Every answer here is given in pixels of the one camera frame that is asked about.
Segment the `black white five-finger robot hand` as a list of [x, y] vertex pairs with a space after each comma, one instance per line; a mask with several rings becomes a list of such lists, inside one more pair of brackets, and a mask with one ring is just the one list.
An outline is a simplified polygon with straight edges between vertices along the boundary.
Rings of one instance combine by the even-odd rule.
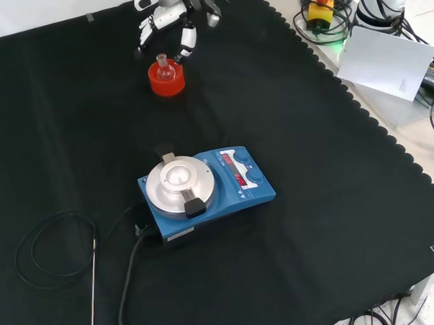
[[145, 53], [145, 48], [158, 32], [164, 32], [182, 24], [181, 46], [173, 58], [175, 63], [182, 63], [193, 52], [196, 46], [196, 27], [188, 20], [188, 16], [201, 9], [199, 0], [134, 0], [137, 11], [149, 12], [139, 26], [140, 42], [134, 51], [134, 57], [139, 60]]

